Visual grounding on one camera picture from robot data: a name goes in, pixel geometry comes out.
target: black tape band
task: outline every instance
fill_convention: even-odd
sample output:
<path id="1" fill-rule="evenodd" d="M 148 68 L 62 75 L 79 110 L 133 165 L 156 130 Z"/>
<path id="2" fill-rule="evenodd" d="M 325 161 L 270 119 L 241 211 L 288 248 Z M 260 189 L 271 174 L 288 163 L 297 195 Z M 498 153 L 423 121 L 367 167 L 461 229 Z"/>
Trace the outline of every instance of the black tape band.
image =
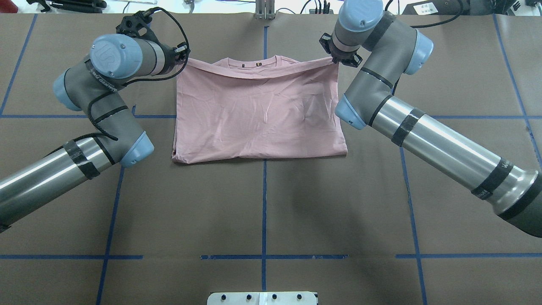
<path id="1" fill-rule="evenodd" d="M 104 78 L 100 72 L 96 71 L 96 68 L 92 65 L 90 60 L 85 61 L 85 66 L 87 67 L 88 72 L 94 77 L 100 84 L 109 89 L 109 91 L 116 93 L 118 91 L 117 87 L 111 84 L 107 79 Z"/>
<path id="2" fill-rule="evenodd" d="M 414 125 L 418 123 L 418 120 L 424 114 L 425 112 L 421 111 L 418 108 L 412 109 L 412 111 L 410 111 L 410 113 L 406 116 L 401 125 L 399 125 L 399 128 L 397 128 L 397 130 L 391 137 L 391 141 L 397 146 L 403 145 L 403 141 L 405 140 L 407 135 L 412 131 Z"/>
<path id="3" fill-rule="evenodd" d="M 523 212 L 525 208 L 533 202 L 533 200 L 542 192 L 542 177 L 540 174 L 534 179 L 531 187 L 525 192 L 521 198 L 514 203 L 513 206 L 508 208 L 506 211 L 499 214 L 500 218 L 504 220 L 509 220 L 517 216 L 519 213 Z"/>
<path id="4" fill-rule="evenodd" d="M 63 147 L 68 153 L 68 156 L 72 158 L 73 163 L 77 165 L 87 179 L 90 180 L 100 175 L 100 172 L 96 169 L 94 164 L 87 159 L 83 151 L 74 141 L 66 142 Z"/>
<path id="5" fill-rule="evenodd" d="M 115 108 L 115 109 L 111 110 L 110 112 L 108 112 L 108 113 L 106 113 L 106 114 L 104 114 L 104 115 L 102 115 L 102 116 L 99 116 L 98 118 L 94 119 L 94 121 L 95 121 L 96 123 L 100 123 L 101 121 L 103 121 L 103 120 L 105 120 L 106 118 L 108 118 L 108 117 L 114 115 L 115 113 L 120 112 L 120 111 L 122 111 L 122 110 L 126 110 L 126 109 L 128 109 L 128 106 L 126 106 L 126 105 L 120 106 L 120 107 Z"/>
<path id="6" fill-rule="evenodd" d="M 365 67 L 362 67 L 361 71 L 363 71 L 365 73 L 368 73 L 368 74 L 371 74 L 372 76 L 376 77 L 379 81 L 385 83 L 386 86 L 388 86 L 390 89 L 393 88 L 393 84 L 389 80 L 385 79 L 382 75 L 376 73 L 375 71 L 367 69 Z"/>
<path id="7" fill-rule="evenodd" d="M 384 106 L 384 104 L 386 104 L 388 102 L 388 100 L 392 97 L 393 95 L 388 95 L 381 103 L 380 105 L 378 105 L 378 107 L 376 107 L 376 110 L 373 112 L 373 115 L 371 117 L 371 120 L 369 121 L 369 126 L 372 126 L 372 122 L 375 120 L 376 118 L 376 115 L 380 112 L 380 109 L 382 109 L 382 107 Z"/>
<path id="8" fill-rule="evenodd" d="M 10 226 L 0 224 L 0 233 L 4 232 L 5 230 L 11 228 Z"/>
<path id="9" fill-rule="evenodd" d="M 98 144 L 98 146 L 101 148 L 101 150 L 104 152 L 105 156 L 107 157 L 107 159 L 109 160 L 109 162 L 111 163 L 111 165 L 115 165 L 115 160 L 113 160 L 113 157 L 111 156 L 111 154 L 109 153 L 109 151 L 107 151 L 107 149 L 105 149 L 105 146 L 104 144 L 100 141 L 100 139 L 98 139 L 98 137 L 92 137 L 95 141 L 96 141 L 96 144 Z"/>
<path id="10" fill-rule="evenodd" d="M 510 161 L 501 158 L 495 169 L 471 193 L 482 200 L 488 199 L 506 177 L 508 177 L 513 167 L 514 165 Z"/>
<path id="11" fill-rule="evenodd" d="M 382 16 L 382 19 L 380 19 L 371 34 L 369 34 L 369 37 L 363 42 L 362 47 L 371 52 L 394 21 L 395 15 L 384 12 L 384 16 Z"/>

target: blue joint cap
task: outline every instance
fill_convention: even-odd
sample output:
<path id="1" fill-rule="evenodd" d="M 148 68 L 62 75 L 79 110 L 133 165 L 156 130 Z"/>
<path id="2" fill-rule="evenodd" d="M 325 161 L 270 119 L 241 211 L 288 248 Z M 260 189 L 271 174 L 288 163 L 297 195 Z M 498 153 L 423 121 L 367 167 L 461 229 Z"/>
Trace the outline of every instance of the blue joint cap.
<path id="1" fill-rule="evenodd" d="M 416 30 L 416 45 L 410 63 L 405 70 L 405 74 L 412 75 L 416 73 L 427 61 L 431 52 L 433 52 L 433 42 L 425 37 L 419 30 Z"/>
<path id="2" fill-rule="evenodd" d="M 381 0 L 347 0 L 339 10 L 339 23 L 358 33 L 374 28 L 383 15 Z"/>
<path id="3" fill-rule="evenodd" d="M 123 167 L 131 167 L 139 161 L 147 158 L 154 151 L 154 145 L 147 136 L 147 133 L 143 131 L 139 139 L 132 145 L 130 150 L 122 157 L 120 164 Z"/>
<path id="4" fill-rule="evenodd" d="M 141 67 L 143 51 L 126 35 L 101 35 L 93 42 L 91 62 L 98 72 L 109 78 L 128 78 Z"/>
<path id="5" fill-rule="evenodd" d="M 335 107 L 335 114 L 343 121 L 349 123 L 354 128 L 361 130 L 367 126 L 358 113 L 354 110 L 354 107 L 350 104 L 346 95 L 343 94 L 337 107 Z"/>
<path id="6" fill-rule="evenodd" d="M 69 99 L 68 92 L 66 92 L 66 86 L 64 84 L 64 78 L 66 77 L 66 72 L 64 71 L 59 78 L 53 83 L 53 92 L 55 93 L 56 98 L 66 106 L 66 108 L 73 111 L 81 111 L 81 108 L 77 107 L 72 100 Z"/>

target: ur logo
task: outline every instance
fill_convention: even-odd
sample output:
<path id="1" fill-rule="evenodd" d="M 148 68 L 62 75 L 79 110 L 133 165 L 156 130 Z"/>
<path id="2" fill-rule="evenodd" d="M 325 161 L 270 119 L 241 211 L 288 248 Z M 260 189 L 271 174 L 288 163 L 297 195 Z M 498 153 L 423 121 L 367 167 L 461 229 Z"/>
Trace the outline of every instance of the ur logo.
<path id="1" fill-rule="evenodd" d="M 96 51 L 98 59 L 102 64 L 109 67 L 112 63 L 115 62 L 115 52 L 112 50 L 110 45 L 104 45 Z"/>

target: white mounting plate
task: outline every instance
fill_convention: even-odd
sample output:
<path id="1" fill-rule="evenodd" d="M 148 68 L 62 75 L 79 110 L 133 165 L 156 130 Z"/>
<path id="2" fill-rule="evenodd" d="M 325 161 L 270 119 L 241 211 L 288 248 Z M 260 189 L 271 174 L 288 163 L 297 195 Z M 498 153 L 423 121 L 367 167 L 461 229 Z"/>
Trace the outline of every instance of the white mounting plate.
<path id="1" fill-rule="evenodd" d="M 318 305 L 317 295 L 309 291 L 212 293 L 207 299 L 207 305 Z"/>

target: metal bracket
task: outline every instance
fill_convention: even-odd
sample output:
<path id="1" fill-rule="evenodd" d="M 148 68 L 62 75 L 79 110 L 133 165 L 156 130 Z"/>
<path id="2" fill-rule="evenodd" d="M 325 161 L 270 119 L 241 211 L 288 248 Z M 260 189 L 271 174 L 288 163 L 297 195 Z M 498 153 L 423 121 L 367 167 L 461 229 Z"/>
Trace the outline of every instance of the metal bracket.
<path id="1" fill-rule="evenodd" d="M 318 305 L 318 293 L 309 291 L 277 291 L 246 293 L 212 293 L 207 305 Z"/>
<path id="2" fill-rule="evenodd" d="M 256 19 L 275 19 L 275 0 L 256 0 Z"/>

